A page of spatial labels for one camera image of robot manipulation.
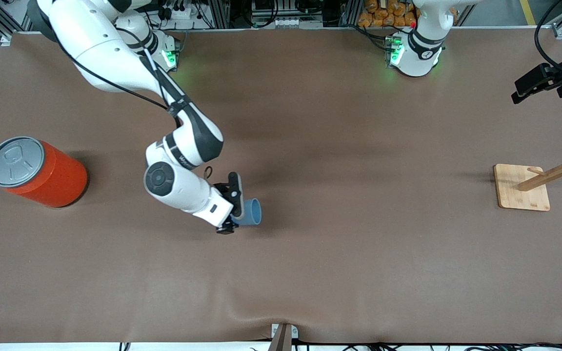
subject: blue cup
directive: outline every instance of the blue cup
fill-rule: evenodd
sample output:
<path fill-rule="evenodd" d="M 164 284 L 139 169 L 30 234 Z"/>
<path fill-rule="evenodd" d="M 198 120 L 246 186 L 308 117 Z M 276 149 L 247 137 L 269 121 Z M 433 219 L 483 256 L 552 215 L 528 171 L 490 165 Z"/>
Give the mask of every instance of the blue cup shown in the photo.
<path fill-rule="evenodd" d="M 256 198 L 244 200 L 244 208 L 242 209 L 244 216 L 236 219 L 231 216 L 232 220 L 239 225 L 258 225 L 261 223 L 261 205 Z"/>

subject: brown table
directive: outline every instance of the brown table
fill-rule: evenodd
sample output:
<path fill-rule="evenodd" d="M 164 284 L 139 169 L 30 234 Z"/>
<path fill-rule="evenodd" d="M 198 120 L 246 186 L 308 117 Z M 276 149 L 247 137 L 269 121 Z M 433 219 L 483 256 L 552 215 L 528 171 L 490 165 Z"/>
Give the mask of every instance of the brown table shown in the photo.
<path fill-rule="evenodd" d="M 562 179 L 548 213 L 499 209 L 491 180 L 562 162 L 562 99 L 509 97 L 541 61 L 532 34 L 453 31 L 425 78 L 354 31 L 192 34 L 177 79 L 225 136 L 211 181 L 238 171 L 263 205 L 228 236 L 145 192 L 166 113 L 15 35 L 0 142 L 45 140 L 91 185 L 58 210 L 0 189 L 0 342 L 248 340 L 274 322 L 309 342 L 562 342 Z"/>

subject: yellow floor line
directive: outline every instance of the yellow floor line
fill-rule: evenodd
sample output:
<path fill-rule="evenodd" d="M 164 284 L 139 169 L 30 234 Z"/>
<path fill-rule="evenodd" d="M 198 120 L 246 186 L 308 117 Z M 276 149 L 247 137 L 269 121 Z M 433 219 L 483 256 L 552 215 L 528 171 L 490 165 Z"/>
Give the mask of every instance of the yellow floor line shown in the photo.
<path fill-rule="evenodd" d="M 528 0 L 520 0 L 520 4 L 522 5 L 522 11 L 524 11 L 524 17 L 526 17 L 528 26 L 535 26 L 535 18 L 533 17 L 533 11 L 530 11 Z"/>

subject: orange can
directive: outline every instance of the orange can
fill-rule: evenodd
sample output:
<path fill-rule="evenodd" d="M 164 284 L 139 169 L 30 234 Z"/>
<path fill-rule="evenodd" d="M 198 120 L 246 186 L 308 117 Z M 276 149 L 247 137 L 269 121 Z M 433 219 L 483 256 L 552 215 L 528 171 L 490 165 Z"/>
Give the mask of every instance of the orange can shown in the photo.
<path fill-rule="evenodd" d="M 9 193 L 63 207 L 80 198 L 87 183 L 84 165 L 42 140 L 22 136 L 0 144 L 0 187 Z"/>

